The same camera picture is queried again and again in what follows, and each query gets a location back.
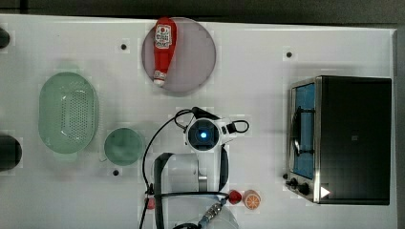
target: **green colander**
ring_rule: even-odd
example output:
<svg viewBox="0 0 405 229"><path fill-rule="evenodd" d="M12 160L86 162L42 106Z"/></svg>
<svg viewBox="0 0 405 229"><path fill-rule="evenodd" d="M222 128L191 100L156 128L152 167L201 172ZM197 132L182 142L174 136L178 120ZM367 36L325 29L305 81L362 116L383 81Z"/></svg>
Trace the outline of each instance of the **green colander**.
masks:
<svg viewBox="0 0 405 229"><path fill-rule="evenodd" d="M38 131L47 147L60 154L84 149L98 121L98 101L92 85L76 73L59 73L42 87Z"/></svg>

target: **toaster oven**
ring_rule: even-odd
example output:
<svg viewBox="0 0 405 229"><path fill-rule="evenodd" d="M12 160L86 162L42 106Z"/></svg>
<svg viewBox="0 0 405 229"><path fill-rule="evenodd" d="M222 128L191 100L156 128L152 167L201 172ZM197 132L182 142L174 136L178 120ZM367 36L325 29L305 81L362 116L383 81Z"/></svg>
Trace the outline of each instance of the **toaster oven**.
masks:
<svg viewBox="0 0 405 229"><path fill-rule="evenodd" d="M290 191L321 204L390 203L392 80L317 76L290 88Z"/></svg>

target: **red ketchup bottle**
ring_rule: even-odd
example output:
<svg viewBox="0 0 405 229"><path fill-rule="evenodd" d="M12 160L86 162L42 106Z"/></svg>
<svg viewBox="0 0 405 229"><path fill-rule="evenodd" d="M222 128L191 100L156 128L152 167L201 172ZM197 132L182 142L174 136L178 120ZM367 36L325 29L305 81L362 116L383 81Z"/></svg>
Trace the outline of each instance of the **red ketchup bottle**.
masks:
<svg viewBox="0 0 405 229"><path fill-rule="evenodd" d="M162 17L155 26L155 73L153 82L163 86L169 70L170 62L176 49L177 27L176 23L168 18Z"/></svg>

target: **black cable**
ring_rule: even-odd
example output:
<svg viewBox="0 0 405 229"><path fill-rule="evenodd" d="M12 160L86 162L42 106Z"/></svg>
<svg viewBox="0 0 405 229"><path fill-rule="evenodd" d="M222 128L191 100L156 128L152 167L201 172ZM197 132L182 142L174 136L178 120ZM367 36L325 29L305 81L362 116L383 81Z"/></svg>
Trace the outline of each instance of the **black cable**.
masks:
<svg viewBox="0 0 405 229"><path fill-rule="evenodd" d="M149 180L146 177L146 173L145 173L145 160L146 160L146 155L149 152L149 148L152 145L152 142L155 140L156 136L158 135L158 133L160 133L160 131L167 126L167 124L169 124L171 121L176 120L176 118L178 118L181 115L185 115L185 114L190 114L192 113L191 110L189 109L184 109L184 110L180 110L178 111L174 117L170 118L169 120L167 120L156 132L155 134L152 136L151 140L149 141L148 146L145 149L145 153L143 154L143 159L142 159L142 175L143 175L143 180L145 181L145 185L146 185L146 194L147 195L152 195L153 194L153 186L152 184L149 186ZM146 209L148 207L148 203L149 203L149 198L146 199L145 201L145 205L143 207L143 212L142 212L142 217L140 219L140 224L139 224L139 229L142 228L143 226L143 221L145 219L145 214L146 214Z"/></svg>
<svg viewBox="0 0 405 229"><path fill-rule="evenodd" d="M146 209L148 207L148 203L149 203L149 198L146 199L145 206L143 207L142 217L140 218L139 229L141 229L143 226L143 221L145 220L145 214L146 214Z"/></svg>
<svg viewBox="0 0 405 229"><path fill-rule="evenodd" d="M176 115L172 118L170 118L169 120L167 120L156 132L155 134L152 136L151 140L149 141L148 146L145 149L145 153L143 154L143 159L142 159L142 175L143 175L143 180L145 181L146 184L146 189L149 190L149 181L148 178L146 177L145 174L145 160L146 160L146 155L148 154L149 148L152 145L152 142L155 140L156 136L158 135L158 133L167 125L169 124L171 121L173 121L174 119L176 119L177 117L181 116L181 115L185 115L185 114L189 114L191 113L191 110L181 110L179 112L176 113Z"/></svg>
<svg viewBox="0 0 405 229"><path fill-rule="evenodd" d="M179 196L201 196L201 195L217 195L229 199L229 194L221 192L183 192L183 193L169 193L169 194L156 194L155 198L170 198Z"/></svg>
<svg viewBox="0 0 405 229"><path fill-rule="evenodd" d="M181 111L177 112L176 115L175 115L175 123L176 123L176 125L177 125L178 127L182 128L184 131L185 131L185 129L186 129L187 127L181 125L181 124L177 121L177 118L178 118L179 116L181 116L181 115L185 115L185 114L189 114L189 113L192 113L192 111L189 110L189 109L185 109L185 110L181 110Z"/></svg>
<svg viewBox="0 0 405 229"><path fill-rule="evenodd" d="M247 122L247 121L245 121L245 120L236 120L236 121L233 121L232 123L233 124L235 124L235 123L245 123L246 124L246 129L244 129L243 131L238 131L236 128L235 128L235 132L236 133L240 133L240 134L243 134L243 133L246 133L248 130L249 130L249 128L250 128L250 125L249 125L249 123Z"/></svg>
<svg viewBox="0 0 405 229"><path fill-rule="evenodd" d="M200 225L196 225L194 223L183 223L180 225L177 225L175 228L173 229L182 229L182 228L186 228L186 229L200 229L201 226Z"/></svg>

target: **white tabletop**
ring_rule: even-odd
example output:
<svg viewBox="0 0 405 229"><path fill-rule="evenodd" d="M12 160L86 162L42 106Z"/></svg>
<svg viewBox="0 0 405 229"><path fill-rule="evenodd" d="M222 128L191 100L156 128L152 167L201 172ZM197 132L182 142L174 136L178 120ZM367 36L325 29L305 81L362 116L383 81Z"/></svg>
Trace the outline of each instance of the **white tabletop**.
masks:
<svg viewBox="0 0 405 229"><path fill-rule="evenodd" d="M320 74L393 77L393 30L202 23L217 47L215 70L194 93L174 95L155 87L142 68L142 41L154 23L0 15L12 38L0 53L0 130L23 147L18 168L0 174L0 228L138 228L140 161L112 176L114 166L100 162L104 139L124 126L149 141L176 111L193 106L250 122L250 131L229 143L226 188L262 197L254 212L230 206L241 228L396 228L394 150L389 206L313 205L286 190L281 178L289 85ZM64 71L80 73L100 98L96 136L74 161L53 154L37 132L41 87ZM170 125L152 147L147 174L161 153L187 151ZM153 224L150 212L145 228Z"/></svg>

